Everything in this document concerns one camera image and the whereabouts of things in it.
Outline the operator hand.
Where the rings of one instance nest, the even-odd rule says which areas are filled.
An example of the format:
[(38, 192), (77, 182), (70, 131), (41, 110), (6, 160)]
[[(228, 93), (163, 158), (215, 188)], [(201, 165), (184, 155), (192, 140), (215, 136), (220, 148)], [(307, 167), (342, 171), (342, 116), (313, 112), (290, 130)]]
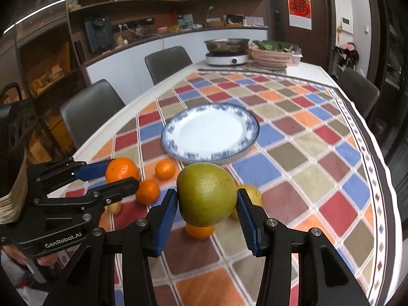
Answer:
[[(21, 265), (25, 265), (27, 257), (18, 250), (18, 248), (15, 245), (5, 245), (3, 246), (3, 250), (5, 253), (12, 258), (14, 261)], [(56, 253), (42, 257), (42, 258), (37, 258), (38, 264), (41, 266), (53, 266), (58, 260), (58, 255)]]

